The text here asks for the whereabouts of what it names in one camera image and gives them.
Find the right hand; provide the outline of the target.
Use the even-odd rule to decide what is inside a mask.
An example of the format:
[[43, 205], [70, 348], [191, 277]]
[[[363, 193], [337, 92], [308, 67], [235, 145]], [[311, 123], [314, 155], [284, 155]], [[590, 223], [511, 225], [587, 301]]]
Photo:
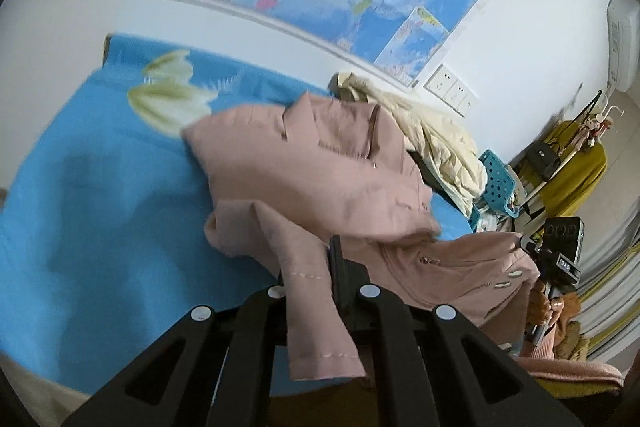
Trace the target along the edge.
[[582, 305], [576, 293], [550, 297], [546, 295], [547, 285], [539, 279], [529, 293], [527, 308], [528, 324], [555, 325], [560, 331], [565, 331], [568, 323], [577, 317]]

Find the pink sleeved right forearm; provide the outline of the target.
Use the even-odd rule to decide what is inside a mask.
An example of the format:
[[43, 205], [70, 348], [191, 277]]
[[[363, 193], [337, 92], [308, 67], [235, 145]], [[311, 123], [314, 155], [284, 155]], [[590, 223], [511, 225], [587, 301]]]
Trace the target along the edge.
[[612, 365], [586, 359], [588, 341], [579, 334], [580, 324], [570, 321], [565, 331], [542, 325], [544, 337], [535, 346], [525, 340], [514, 360], [555, 398], [578, 398], [600, 392], [617, 395], [625, 376]]

